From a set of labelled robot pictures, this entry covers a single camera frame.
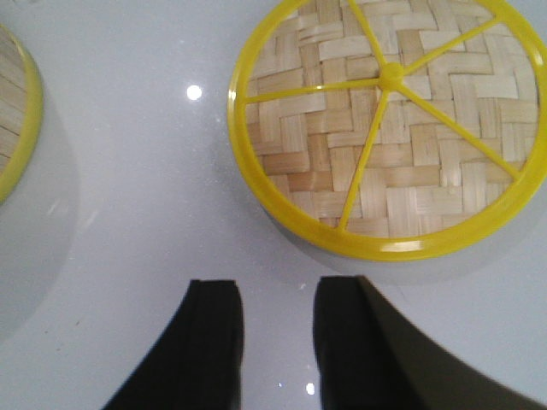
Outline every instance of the yellow plastic frame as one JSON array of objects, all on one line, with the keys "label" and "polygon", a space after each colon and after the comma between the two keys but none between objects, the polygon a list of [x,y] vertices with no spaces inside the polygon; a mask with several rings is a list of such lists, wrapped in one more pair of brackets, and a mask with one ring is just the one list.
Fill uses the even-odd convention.
[{"label": "yellow plastic frame", "polygon": [[[341,228],[331,228],[322,224],[320,221],[304,213],[283,196],[264,173],[256,158],[246,126],[246,105],[259,102],[263,98],[288,97],[308,92],[329,91],[349,88],[349,86],[358,86],[357,82],[354,81],[351,85],[349,83],[319,85],[272,93],[266,97],[247,97],[247,84],[252,75],[256,58],[263,45],[274,33],[277,25],[307,1],[284,0],[259,24],[241,51],[228,92],[227,120],[234,156],[245,181],[260,203],[275,219],[298,236],[303,237],[316,246],[337,254],[375,261],[411,261],[445,255],[476,243],[505,225],[525,207],[547,175],[547,118],[546,110],[543,110],[543,107],[547,106],[547,101],[545,100],[547,98],[547,70],[545,69],[547,49],[530,24],[512,6],[503,0],[476,0],[477,3],[492,12],[493,19],[424,56],[421,64],[425,64],[426,60],[430,61],[440,56],[454,45],[498,23],[507,25],[511,32],[519,39],[528,54],[538,84],[540,107],[538,134],[532,152],[521,170],[511,167],[496,152],[485,147],[480,140],[457,125],[448,116],[430,107],[427,102],[421,100],[414,92],[402,85],[402,83],[394,81],[387,76],[382,79],[382,75],[380,75],[380,79],[364,79],[361,80],[362,83],[360,84],[360,86],[377,85],[383,91],[383,97],[380,98],[375,121],[369,132],[369,140],[372,141],[378,131],[382,111],[385,109],[383,105],[386,103],[388,92],[397,91],[403,93],[420,107],[437,116],[446,125],[452,127],[454,131],[466,138],[473,146],[481,149],[487,157],[513,177],[513,183],[494,203],[459,225],[417,237],[364,237],[346,231],[344,219],[347,219],[350,211],[348,203],[350,204],[352,196],[356,195],[356,187],[366,166],[368,153],[371,148],[367,146],[368,144],[364,147],[362,157],[357,165],[354,182],[346,200],[347,209],[344,210],[340,222]],[[357,7],[355,0],[349,0],[348,3],[354,9],[354,12],[356,12],[357,19],[360,21],[363,31],[368,36],[381,70],[383,66],[387,65],[387,62],[379,49],[378,42],[375,41],[373,34],[370,35],[372,30],[366,18]],[[413,63],[410,66],[404,67],[404,74],[413,72],[419,66],[419,64]]]},{"label": "yellow plastic frame", "polygon": [[2,203],[15,188],[17,182],[19,182],[36,146],[42,125],[44,98],[42,81],[40,80],[40,74],[33,58],[8,29],[0,25],[0,30],[4,30],[17,46],[25,68],[26,81],[26,108],[19,141],[8,164],[0,173],[0,203]]}]

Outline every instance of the bamboo steamer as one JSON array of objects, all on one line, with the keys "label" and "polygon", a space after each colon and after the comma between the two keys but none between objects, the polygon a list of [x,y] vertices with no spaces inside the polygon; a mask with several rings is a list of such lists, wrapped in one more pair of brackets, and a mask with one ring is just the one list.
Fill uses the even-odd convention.
[{"label": "bamboo steamer", "polygon": [[545,56],[501,1],[286,1],[236,67],[233,150],[265,208],[310,242],[443,255],[540,186]]},{"label": "bamboo steamer", "polygon": [[28,52],[0,26],[0,202],[31,158],[42,120],[42,86]]}]

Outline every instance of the white glossy floor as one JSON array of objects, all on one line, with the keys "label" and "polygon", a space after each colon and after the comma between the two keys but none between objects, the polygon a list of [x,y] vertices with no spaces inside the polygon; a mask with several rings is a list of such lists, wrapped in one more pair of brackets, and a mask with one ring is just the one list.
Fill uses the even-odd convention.
[{"label": "white glossy floor", "polygon": [[[432,261],[329,255],[280,229],[226,130],[238,52],[277,0],[4,0],[44,79],[43,131],[0,207],[0,408],[98,409],[192,278],[244,298],[244,410],[319,410],[321,275],[366,273],[468,364],[547,404],[547,186],[492,237]],[[513,0],[547,40],[544,0]],[[203,95],[190,100],[198,85]]]}]

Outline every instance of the yellow plastic spoke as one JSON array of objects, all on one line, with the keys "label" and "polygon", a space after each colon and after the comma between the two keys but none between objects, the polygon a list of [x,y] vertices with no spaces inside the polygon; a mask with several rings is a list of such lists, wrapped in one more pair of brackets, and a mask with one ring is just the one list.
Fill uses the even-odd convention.
[{"label": "yellow plastic spoke", "polygon": [[418,60],[414,61],[412,64],[408,65],[404,69],[404,75],[409,75],[413,73],[419,68],[425,66],[428,62],[435,60],[437,57],[441,56],[442,54],[449,51],[453,47],[456,47],[458,44],[461,44],[475,36],[478,36],[479,34],[481,34],[482,32],[485,32],[489,28],[494,27],[496,24],[500,23],[501,21],[502,19],[500,17],[496,17],[492,20],[487,21],[486,23],[481,24],[480,26],[475,27],[473,30],[463,33],[461,36],[456,37],[453,40],[449,41],[448,43],[441,45],[437,49],[430,51],[429,53],[425,54],[423,57],[419,58]]},{"label": "yellow plastic spoke", "polygon": [[346,197],[344,210],[342,211],[342,217],[340,218],[340,223],[338,224],[339,230],[345,230],[348,225],[348,220],[350,219],[351,209],[355,204],[357,193],[359,191],[359,185],[362,181],[362,175],[365,172],[365,166],[367,165],[368,158],[373,149],[373,144],[378,136],[379,126],[384,118],[385,111],[387,110],[387,103],[389,100],[389,91],[382,91],[382,95],[379,99],[378,108],[376,109],[376,114],[374,115],[373,123],[370,126],[370,131],[368,132],[367,142],[362,149],[361,156],[359,157],[359,162],[357,163],[357,168],[353,174],[353,179],[351,180],[350,190],[348,191],[348,196]]},{"label": "yellow plastic spoke", "polygon": [[254,97],[247,97],[245,102],[252,103],[264,103],[266,101],[277,100],[279,98],[302,96],[304,94],[310,94],[313,92],[322,91],[335,91],[335,90],[347,90],[349,88],[364,88],[374,87],[378,84],[378,79],[358,79],[353,81],[342,81],[339,83],[325,84],[325,85],[313,85],[310,87],[294,88],[290,90],[267,92],[259,94]]},{"label": "yellow plastic spoke", "polygon": [[378,60],[379,66],[384,66],[385,64],[387,64],[387,60],[385,59],[384,53],[382,52],[379,41],[376,38],[372,27],[370,26],[370,24],[368,24],[368,20],[365,17],[365,14],[363,14],[362,10],[357,5],[356,0],[348,0],[348,4],[350,5],[351,11],[357,18],[357,21],[359,21],[362,30],[365,32],[365,35],[368,38],[368,42],[373,49],[374,56],[376,57],[376,60]]},{"label": "yellow plastic spoke", "polygon": [[490,148],[488,145],[480,141],[475,137],[471,132],[466,130],[463,126],[460,126],[454,120],[452,120],[447,114],[440,111],[438,108],[433,106],[430,102],[423,100],[420,96],[415,94],[405,85],[400,85],[397,88],[401,94],[409,98],[414,104],[418,107],[427,111],[429,114],[433,115],[439,121],[447,125],[452,131],[458,133],[460,136],[465,138],[471,145],[476,149],[480,150],[484,155],[486,155],[492,162],[496,163],[500,168],[502,168],[506,173],[511,175],[513,179],[518,179],[521,175],[520,171],[515,169],[511,164],[506,162],[495,150]]}]

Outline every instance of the yellow hub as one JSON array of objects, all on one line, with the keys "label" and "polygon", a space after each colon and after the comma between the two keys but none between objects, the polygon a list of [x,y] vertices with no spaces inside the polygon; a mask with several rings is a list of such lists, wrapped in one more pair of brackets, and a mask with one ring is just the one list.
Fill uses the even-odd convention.
[{"label": "yellow hub", "polygon": [[378,86],[384,91],[394,91],[403,82],[404,69],[398,62],[389,62],[379,71]]}]

